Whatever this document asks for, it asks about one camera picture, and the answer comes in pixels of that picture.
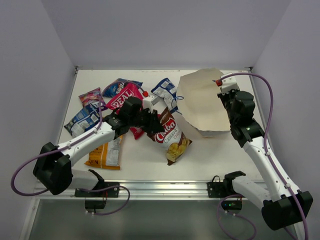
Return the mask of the pink snack packet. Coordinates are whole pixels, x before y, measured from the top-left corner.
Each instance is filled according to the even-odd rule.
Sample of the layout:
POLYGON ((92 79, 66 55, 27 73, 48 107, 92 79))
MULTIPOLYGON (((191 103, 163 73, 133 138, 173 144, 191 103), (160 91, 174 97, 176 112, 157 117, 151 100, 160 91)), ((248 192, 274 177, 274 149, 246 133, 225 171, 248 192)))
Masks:
POLYGON ((130 97, 138 98, 141 101, 143 100, 143 95, 137 84, 132 82, 124 82, 123 84, 125 86, 106 104, 108 109, 115 110, 122 107, 125 101, 130 97))

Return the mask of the brown chocolate snack packet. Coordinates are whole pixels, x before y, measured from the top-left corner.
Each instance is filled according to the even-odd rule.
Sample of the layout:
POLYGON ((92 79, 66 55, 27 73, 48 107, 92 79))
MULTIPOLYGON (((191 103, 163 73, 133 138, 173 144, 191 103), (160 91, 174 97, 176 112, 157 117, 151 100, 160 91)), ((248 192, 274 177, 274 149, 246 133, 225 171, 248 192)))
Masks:
POLYGON ((193 141, 186 137, 180 129, 168 107, 164 108, 161 114, 158 114, 158 120, 164 131, 148 133, 147 136, 165 150, 167 165, 171 166, 186 152, 193 141))

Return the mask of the blue Doritos chip bag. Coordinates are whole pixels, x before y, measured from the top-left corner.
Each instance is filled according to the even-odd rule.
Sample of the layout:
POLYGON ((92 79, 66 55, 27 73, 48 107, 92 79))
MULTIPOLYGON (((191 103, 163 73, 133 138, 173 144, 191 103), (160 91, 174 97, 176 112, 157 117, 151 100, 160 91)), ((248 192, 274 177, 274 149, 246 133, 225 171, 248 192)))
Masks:
POLYGON ((123 88, 125 88, 129 83, 132 83, 132 84, 139 86, 139 87, 142 87, 142 85, 143 85, 143 82, 140 82, 140 81, 118 78, 113 83, 111 83, 108 87, 105 88, 102 96, 105 98, 113 98, 118 93, 120 93, 120 91, 123 88))

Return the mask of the blue white snack packet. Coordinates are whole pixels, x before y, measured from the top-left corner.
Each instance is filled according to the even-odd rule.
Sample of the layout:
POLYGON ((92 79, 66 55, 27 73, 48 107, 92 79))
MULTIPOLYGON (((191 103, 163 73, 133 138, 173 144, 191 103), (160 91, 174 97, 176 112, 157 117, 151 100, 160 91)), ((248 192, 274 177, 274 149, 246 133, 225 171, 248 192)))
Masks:
POLYGON ((171 113, 178 110, 177 88, 169 78, 162 79, 151 92, 164 100, 171 113))

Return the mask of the purple Fox's candy bag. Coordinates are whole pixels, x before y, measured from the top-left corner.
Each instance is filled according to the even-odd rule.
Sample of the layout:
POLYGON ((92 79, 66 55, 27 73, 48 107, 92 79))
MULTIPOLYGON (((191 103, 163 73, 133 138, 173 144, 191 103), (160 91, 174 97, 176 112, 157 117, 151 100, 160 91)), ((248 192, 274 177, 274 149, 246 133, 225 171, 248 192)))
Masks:
POLYGON ((101 111, 107 110, 107 105, 103 98, 101 98, 101 88, 97 87, 87 93, 81 94, 78 96, 78 98, 81 101, 82 106, 85 107, 91 107, 92 109, 99 110, 99 107, 101 108, 101 111))

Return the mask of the blue checkered paper bag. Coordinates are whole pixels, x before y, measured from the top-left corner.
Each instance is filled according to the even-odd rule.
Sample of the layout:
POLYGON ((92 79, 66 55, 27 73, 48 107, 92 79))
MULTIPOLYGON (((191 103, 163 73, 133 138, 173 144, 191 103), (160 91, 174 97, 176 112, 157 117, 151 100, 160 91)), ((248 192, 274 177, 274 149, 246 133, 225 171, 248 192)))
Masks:
POLYGON ((178 111, 203 137, 230 131, 228 114, 218 98, 220 88, 214 83, 223 76, 217 68, 203 68, 180 77, 176 95, 178 111))

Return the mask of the dark blue snack packet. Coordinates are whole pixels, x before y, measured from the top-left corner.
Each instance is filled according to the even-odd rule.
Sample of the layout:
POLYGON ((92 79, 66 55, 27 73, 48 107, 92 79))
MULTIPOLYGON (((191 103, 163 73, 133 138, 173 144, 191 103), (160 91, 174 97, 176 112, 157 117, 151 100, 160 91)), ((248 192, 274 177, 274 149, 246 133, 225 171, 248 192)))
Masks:
POLYGON ((66 125, 64 125, 64 128, 69 132, 72 138, 76 138, 92 129, 99 121, 99 110, 87 106, 83 107, 66 125))

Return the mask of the orange snack packet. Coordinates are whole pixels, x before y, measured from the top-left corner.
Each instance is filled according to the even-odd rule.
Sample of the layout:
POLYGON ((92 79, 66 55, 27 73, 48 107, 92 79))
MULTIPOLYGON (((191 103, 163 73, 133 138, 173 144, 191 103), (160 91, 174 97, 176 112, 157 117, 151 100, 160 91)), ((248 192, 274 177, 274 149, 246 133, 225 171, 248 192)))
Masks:
POLYGON ((120 170, 120 151, 123 137, 112 140, 108 143, 95 148, 88 154, 88 160, 84 163, 86 166, 105 169, 120 170))

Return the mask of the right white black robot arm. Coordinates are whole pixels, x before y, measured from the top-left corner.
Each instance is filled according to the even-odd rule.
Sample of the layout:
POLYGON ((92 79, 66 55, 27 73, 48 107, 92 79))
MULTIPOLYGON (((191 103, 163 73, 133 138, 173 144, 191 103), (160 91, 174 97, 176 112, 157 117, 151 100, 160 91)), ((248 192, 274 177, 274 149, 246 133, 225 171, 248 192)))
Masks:
POLYGON ((280 166, 265 138, 265 132, 254 119, 254 97, 246 91, 218 93, 230 122, 233 138, 250 156, 267 188, 251 181, 244 172, 224 176, 223 192, 227 196, 240 194, 257 206, 267 226, 279 230, 306 220, 313 197, 302 192, 280 166))

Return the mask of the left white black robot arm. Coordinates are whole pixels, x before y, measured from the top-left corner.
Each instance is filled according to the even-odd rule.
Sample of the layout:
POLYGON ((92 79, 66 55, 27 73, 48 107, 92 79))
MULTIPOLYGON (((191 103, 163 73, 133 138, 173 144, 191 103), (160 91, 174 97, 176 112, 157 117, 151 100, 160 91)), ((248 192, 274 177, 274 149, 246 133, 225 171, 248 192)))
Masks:
POLYGON ((68 188, 99 196, 106 190, 104 179, 94 170, 74 170, 72 167, 82 157, 97 147, 112 142, 126 134, 131 127, 141 128, 145 133, 164 132, 154 96, 144 99, 129 97, 122 107, 114 109, 102 121, 72 140, 53 145, 45 144, 33 169, 33 175, 51 192, 59 195, 68 188))

